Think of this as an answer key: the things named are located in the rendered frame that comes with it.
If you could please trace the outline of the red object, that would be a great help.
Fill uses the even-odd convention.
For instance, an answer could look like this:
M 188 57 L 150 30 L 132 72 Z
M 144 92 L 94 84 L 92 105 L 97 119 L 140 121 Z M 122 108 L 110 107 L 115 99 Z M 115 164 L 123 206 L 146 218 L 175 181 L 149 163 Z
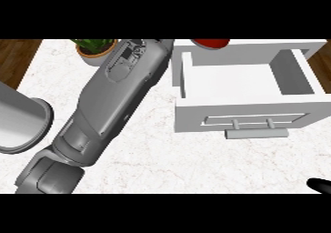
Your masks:
M 206 49 L 221 49 L 224 48 L 231 40 L 230 39 L 194 39 L 194 44 Z

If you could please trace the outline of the grey cylindrical container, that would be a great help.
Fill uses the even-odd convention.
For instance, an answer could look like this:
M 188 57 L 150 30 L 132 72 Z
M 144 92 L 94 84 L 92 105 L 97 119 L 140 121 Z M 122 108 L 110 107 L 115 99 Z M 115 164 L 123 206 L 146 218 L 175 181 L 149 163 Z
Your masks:
M 0 153 L 19 154 L 45 138 L 54 123 L 54 108 L 0 82 Z

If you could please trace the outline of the potted green plant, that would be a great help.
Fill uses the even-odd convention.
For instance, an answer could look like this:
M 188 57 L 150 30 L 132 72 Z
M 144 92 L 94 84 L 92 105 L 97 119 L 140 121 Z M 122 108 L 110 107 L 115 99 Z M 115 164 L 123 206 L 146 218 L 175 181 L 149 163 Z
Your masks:
M 78 53 L 91 66 L 101 66 L 113 49 L 118 46 L 118 39 L 72 39 L 76 44 Z

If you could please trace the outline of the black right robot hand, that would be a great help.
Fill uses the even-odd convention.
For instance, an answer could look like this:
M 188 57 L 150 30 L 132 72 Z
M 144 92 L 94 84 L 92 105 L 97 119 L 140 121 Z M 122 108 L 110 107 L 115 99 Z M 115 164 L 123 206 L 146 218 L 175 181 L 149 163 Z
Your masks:
M 321 178 L 311 178 L 308 181 L 309 187 L 323 194 L 331 194 L 331 181 Z

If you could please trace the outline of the white open drawer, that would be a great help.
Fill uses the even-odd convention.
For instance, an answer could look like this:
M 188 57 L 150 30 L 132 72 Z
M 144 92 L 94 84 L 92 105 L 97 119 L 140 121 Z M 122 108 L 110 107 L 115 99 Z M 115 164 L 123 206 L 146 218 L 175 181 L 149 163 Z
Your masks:
M 287 137 L 331 117 L 324 92 L 299 49 L 256 65 L 197 66 L 182 54 L 175 131 L 222 131 L 230 139 Z

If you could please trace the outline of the white drawer cabinet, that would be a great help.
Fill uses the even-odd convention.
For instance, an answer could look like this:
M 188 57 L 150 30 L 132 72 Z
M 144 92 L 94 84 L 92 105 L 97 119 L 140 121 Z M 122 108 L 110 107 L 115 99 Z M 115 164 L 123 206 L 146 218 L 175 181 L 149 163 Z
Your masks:
M 174 44 L 174 86 L 181 86 L 182 54 L 193 53 L 196 66 L 269 64 L 281 50 L 299 49 L 306 59 L 315 55 L 325 39 L 233 39 L 215 50 L 194 44 L 190 39 L 177 39 Z

